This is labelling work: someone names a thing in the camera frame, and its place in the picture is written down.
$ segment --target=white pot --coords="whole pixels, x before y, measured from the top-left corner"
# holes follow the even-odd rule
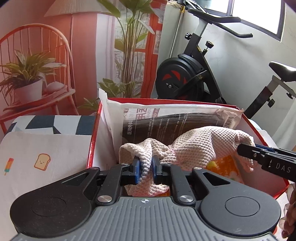
[[[14,92],[22,104],[40,100],[42,98],[42,82],[42,80],[39,80],[33,84],[17,88]]]

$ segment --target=orange package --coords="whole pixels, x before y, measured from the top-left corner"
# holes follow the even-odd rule
[[[216,161],[210,161],[207,170],[217,173],[223,177],[244,184],[235,160],[231,156],[224,157]]]

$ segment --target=barcode label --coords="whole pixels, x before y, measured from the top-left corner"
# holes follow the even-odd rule
[[[233,116],[229,116],[229,117],[227,118],[227,121],[224,123],[224,126],[223,126],[223,127],[230,128],[233,119],[234,119]]]

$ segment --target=metal screw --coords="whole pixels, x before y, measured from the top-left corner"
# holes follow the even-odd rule
[[[193,197],[189,196],[189,195],[183,195],[179,197],[179,200],[181,202],[192,202],[193,201]]]
[[[98,197],[98,201],[99,202],[111,202],[112,201],[112,197],[109,195],[102,195]]]

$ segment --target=human hand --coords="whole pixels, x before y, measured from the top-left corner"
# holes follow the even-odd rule
[[[290,184],[287,189],[287,198],[289,203],[284,207],[284,217],[279,221],[279,227],[282,229],[281,235],[287,238],[295,229],[296,221],[296,188],[295,184]]]

